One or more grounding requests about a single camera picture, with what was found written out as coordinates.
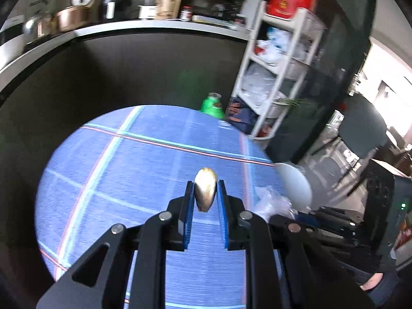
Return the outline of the brown peanut shell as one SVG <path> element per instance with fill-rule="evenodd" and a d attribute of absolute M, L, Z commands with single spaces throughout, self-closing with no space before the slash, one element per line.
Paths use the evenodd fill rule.
<path fill-rule="evenodd" d="M 194 185 L 194 195 L 198 210 L 208 212 L 214 202 L 217 191 L 216 173 L 209 167 L 203 167 L 196 174 Z"/>

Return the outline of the clear plastic wrap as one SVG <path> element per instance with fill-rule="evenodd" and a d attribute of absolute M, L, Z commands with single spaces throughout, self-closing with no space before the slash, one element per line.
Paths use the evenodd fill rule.
<path fill-rule="evenodd" d="M 253 208 L 253 212 L 263 218 L 266 222 L 275 215 L 284 216 L 294 220 L 297 211 L 289 198 L 279 194 L 272 186 L 256 187 L 258 202 Z"/>

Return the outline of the white trash bin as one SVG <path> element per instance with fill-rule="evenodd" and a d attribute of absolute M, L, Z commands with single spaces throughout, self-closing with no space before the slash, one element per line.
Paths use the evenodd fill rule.
<path fill-rule="evenodd" d="M 312 205 L 312 187 L 306 176 L 297 167 L 284 162 L 275 163 L 274 168 L 293 207 L 302 213 L 309 213 Z"/>

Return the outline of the dark kitchen counter cabinet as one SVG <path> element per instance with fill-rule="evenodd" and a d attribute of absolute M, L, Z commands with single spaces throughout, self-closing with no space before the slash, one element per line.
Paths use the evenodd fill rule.
<path fill-rule="evenodd" d="M 71 31 L 1 70 L 1 157 L 42 167 L 83 123 L 132 105 L 227 102 L 248 31 L 124 21 Z"/>

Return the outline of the blue plaid tablecloth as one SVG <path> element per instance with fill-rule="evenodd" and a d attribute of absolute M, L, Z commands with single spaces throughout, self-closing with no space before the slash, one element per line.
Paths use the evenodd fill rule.
<path fill-rule="evenodd" d="M 109 227 L 133 227 L 184 194 L 198 170 L 209 167 L 247 209 L 256 188 L 282 192 L 263 151 L 225 121 L 165 105 L 127 107 L 93 119 L 52 154 L 36 194 L 40 252 L 54 279 Z M 184 252 L 170 252 L 167 308 L 243 308 L 245 256 L 224 248 L 217 206 L 193 215 Z"/>

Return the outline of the green thermos bottle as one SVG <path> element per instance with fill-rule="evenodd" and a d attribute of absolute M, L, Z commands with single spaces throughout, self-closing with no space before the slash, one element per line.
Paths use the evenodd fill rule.
<path fill-rule="evenodd" d="M 203 100 L 200 107 L 200 112 L 213 116 L 217 119 L 224 119 L 225 114 L 221 107 L 221 95 L 219 93 L 211 92 L 205 100 Z"/>

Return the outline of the dark blue snack bag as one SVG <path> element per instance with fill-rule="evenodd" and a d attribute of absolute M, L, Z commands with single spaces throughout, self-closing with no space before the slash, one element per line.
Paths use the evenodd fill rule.
<path fill-rule="evenodd" d="M 226 121 L 244 134 L 253 131 L 258 114 L 239 97 L 231 97 L 226 110 Z"/>

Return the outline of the green potted plant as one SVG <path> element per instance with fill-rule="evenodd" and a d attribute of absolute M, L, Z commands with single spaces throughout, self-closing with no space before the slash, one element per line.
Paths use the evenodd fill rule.
<path fill-rule="evenodd" d="M 278 98 L 274 100 L 274 105 L 284 108 L 294 108 L 294 107 L 313 107 L 314 104 L 308 100 L 303 98 Z"/>

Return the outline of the white plastic storage rack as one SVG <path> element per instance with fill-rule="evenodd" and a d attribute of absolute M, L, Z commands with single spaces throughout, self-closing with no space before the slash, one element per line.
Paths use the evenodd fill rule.
<path fill-rule="evenodd" d="M 260 2 L 231 93 L 232 97 L 241 98 L 258 114 L 258 120 L 249 138 L 255 142 L 260 142 L 263 146 L 267 145 L 274 137 L 290 110 L 290 108 L 274 105 L 274 100 L 278 98 L 296 98 L 326 30 L 326 26 L 321 19 L 307 9 L 299 8 L 291 19 L 284 19 L 268 15 L 266 6 L 265 1 Z M 287 50 L 280 54 L 280 58 L 274 63 L 265 62 L 255 52 L 258 34 L 263 25 L 284 30 L 290 34 Z M 269 87 L 269 93 L 261 101 L 257 101 L 243 87 L 246 70 L 251 63 L 261 66 L 274 76 L 274 81 Z"/>

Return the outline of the red lidded jar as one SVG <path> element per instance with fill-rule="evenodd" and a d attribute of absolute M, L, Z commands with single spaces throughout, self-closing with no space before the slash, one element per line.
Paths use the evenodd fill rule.
<path fill-rule="evenodd" d="M 184 6 L 181 10 L 179 18 L 183 22 L 190 22 L 192 19 L 192 7 L 191 6 Z"/>

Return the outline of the black toaster oven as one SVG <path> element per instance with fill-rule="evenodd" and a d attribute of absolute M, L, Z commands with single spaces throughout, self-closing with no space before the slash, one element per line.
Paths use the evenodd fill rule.
<path fill-rule="evenodd" d="M 181 0 L 178 15 L 189 7 L 192 15 L 201 15 L 227 22 L 240 14 L 244 0 Z"/>

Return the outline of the brown paper bag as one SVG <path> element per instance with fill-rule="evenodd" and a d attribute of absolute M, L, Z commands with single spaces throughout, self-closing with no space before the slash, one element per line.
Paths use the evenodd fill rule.
<path fill-rule="evenodd" d="M 155 0 L 156 20 L 177 19 L 182 0 Z"/>

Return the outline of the black air fryer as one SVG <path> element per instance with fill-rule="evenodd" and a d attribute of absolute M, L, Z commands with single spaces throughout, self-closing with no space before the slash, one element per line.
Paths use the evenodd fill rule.
<path fill-rule="evenodd" d="M 102 22 L 121 21 L 128 18 L 131 0 L 102 0 L 98 17 Z"/>

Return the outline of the copper pot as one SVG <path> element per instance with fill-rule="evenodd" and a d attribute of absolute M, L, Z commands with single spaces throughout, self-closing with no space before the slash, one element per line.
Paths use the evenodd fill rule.
<path fill-rule="evenodd" d="M 81 28 L 89 23 L 90 8 L 70 6 L 56 14 L 57 29 L 64 33 Z"/>

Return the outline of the steel kettle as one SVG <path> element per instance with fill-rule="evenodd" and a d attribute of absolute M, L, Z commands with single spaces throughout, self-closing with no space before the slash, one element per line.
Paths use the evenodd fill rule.
<path fill-rule="evenodd" d="M 52 34 L 52 13 L 48 0 L 37 0 L 29 4 L 30 18 L 23 26 L 26 44 L 33 43 Z"/>

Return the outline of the white rice cooker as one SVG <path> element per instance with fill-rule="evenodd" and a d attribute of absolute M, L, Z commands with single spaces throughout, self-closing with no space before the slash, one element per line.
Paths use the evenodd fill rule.
<path fill-rule="evenodd" d="M 23 15 L 7 19 L 1 27 L 0 69 L 22 54 L 25 46 L 23 27 Z"/>

